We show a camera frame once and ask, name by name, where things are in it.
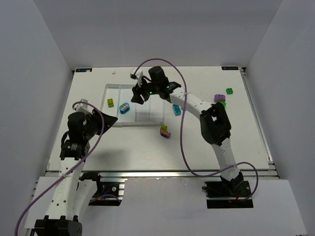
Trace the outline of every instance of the yellow-green block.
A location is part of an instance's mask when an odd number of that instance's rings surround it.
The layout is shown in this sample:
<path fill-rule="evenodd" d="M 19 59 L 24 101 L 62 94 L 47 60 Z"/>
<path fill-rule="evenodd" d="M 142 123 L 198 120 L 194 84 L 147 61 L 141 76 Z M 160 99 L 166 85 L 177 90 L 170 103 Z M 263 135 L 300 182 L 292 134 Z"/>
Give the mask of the yellow-green block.
<path fill-rule="evenodd" d="M 114 101 L 112 98 L 107 100 L 108 107 L 114 107 Z"/>
<path fill-rule="evenodd" d="M 161 130 L 167 131 L 167 125 L 161 125 Z"/>

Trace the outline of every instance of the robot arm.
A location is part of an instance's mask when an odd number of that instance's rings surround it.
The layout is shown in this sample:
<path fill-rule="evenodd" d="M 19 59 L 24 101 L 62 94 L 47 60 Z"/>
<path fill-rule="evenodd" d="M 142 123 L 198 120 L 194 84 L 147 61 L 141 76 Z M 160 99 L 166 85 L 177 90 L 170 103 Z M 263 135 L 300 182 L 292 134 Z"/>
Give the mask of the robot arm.
<path fill-rule="evenodd" d="M 158 94 L 162 99 L 181 107 L 185 102 L 185 90 L 176 82 L 169 82 L 160 66 L 149 70 L 151 82 L 142 78 L 143 72 L 138 70 L 131 78 L 137 79 L 136 86 L 132 89 L 132 102 L 143 104 L 151 95 Z M 208 142 L 217 157 L 221 169 L 235 165 L 235 159 L 230 144 L 231 124 L 228 120 L 224 106 L 221 103 L 211 104 L 192 94 L 187 94 L 186 110 L 200 120 L 202 137 Z M 244 178 L 237 166 L 221 173 L 223 184 L 231 192 L 243 182 Z"/>
<path fill-rule="evenodd" d="M 100 135 L 102 121 L 100 115 L 90 112 L 85 106 L 78 105 L 75 112 L 68 117 L 68 128 L 62 139 L 60 153 L 59 177 L 65 175 L 73 166 L 83 159 L 90 150 L 89 140 Z M 105 133 L 117 117 L 103 114 Z M 38 236 L 82 235 L 82 224 L 79 222 L 93 195 L 103 192 L 98 173 L 84 173 L 81 178 L 84 162 L 56 186 L 53 198 L 44 219 L 35 223 Z"/>

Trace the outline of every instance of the clear plastic tray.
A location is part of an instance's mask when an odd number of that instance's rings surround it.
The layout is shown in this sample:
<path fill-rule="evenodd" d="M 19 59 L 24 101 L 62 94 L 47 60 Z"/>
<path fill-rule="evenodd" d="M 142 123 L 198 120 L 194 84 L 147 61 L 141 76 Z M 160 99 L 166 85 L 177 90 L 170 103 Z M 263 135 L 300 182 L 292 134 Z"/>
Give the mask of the clear plastic tray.
<path fill-rule="evenodd" d="M 164 123 L 164 100 L 158 95 L 151 96 L 143 105 L 132 103 L 134 85 L 107 84 L 103 95 L 101 110 L 107 115 L 116 116 L 114 126 L 123 125 L 161 125 Z M 107 100 L 112 98 L 114 107 L 108 107 Z M 119 106 L 129 103 L 130 110 L 121 114 Z"/>

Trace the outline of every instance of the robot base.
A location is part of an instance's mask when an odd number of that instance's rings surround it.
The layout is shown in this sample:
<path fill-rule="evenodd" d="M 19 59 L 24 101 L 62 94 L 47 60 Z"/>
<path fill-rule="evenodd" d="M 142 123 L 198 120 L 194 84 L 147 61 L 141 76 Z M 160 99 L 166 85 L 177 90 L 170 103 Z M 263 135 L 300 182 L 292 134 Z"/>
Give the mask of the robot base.
<path fill-rule="evenodd" d="M 66 220 L 61 217 L 59 220 L 48 219 L 36 220 L 34 231 L 38 236 L 81 236 L 82 224 L 77 219 Z"/>
<path fill-rule="evenodd" d="M 248 181 L 243 181 L 233 193 L 221 181 L 205 182 L 202 189 L 206 191 L 207 208 L 253 208 L 252 199 L 243 201 L 251 192 Z"/>

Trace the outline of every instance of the purple block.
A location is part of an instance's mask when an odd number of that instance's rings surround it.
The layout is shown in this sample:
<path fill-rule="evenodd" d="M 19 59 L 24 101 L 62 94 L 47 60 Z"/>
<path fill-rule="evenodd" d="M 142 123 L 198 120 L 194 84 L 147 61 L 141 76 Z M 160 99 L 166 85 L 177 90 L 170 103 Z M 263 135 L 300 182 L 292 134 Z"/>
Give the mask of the purple block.
<path fill-rule="evenodd" d="M 170 132 L 164 131 L 162 129 L 159 130 L 159 134 L 162 135 L 163 137 L 167 138 L 167 139 L 169 139 L 171 137 Z"/>
<path fill-rule="evenodd" d="M 215 95 L 215 102 L 225 102 L 225 95 L 223 95 L 223 94 L 216 94 Z"/>

